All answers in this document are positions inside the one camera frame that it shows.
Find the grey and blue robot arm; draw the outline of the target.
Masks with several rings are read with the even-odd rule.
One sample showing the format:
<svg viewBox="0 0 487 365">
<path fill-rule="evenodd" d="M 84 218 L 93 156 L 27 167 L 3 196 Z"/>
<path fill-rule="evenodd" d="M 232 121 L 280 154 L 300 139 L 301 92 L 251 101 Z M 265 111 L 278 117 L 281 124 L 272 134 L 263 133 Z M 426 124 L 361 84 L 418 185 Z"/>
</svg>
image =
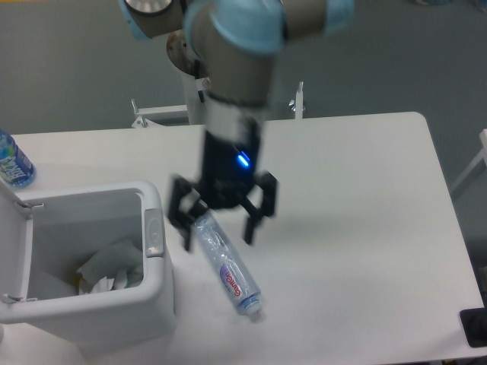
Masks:
<svg viewBox="0 0 487 365">
<path fill-rule="evenodd" d="M 181 31 L 197 73 L 209 79 L 201 173 L 175 176 L 167 209 L 185 249 L 194 223 L 207 211 L 242 207 L 243 232 L 275 213 L 278 182 L 258 172 L 259 152 L 273 69 L 285 44 L 341 30 L 352 19 L 352 1 L 121 1 L 134 37 L 152 39 Z"/>
</svg>

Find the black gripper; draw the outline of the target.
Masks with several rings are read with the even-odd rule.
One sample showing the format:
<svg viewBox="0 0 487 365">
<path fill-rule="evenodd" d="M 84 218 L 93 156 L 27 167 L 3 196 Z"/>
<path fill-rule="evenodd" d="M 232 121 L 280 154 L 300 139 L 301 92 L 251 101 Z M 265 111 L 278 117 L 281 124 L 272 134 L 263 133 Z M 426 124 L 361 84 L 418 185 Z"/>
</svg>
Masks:
<svg viewBox="0 0 487 365">
<path fill-rule="evenodd" d="M 260 141 L 257 126 L 250 129 L 243 142 L 205 131 L 198 183 L 173 176 L 167 219 L 181 235 L 185 251 L 191 250 L 192 226 L 209 208 L 232 209 L 241 205 L 248 213 L 243 240 L 249 246 L 263 218 L 275 215 L 279 182 L 268 171 L 256 176 Z M 262 190 L 259 206 L 247 197 L 254 186 Z"/>
</svg>

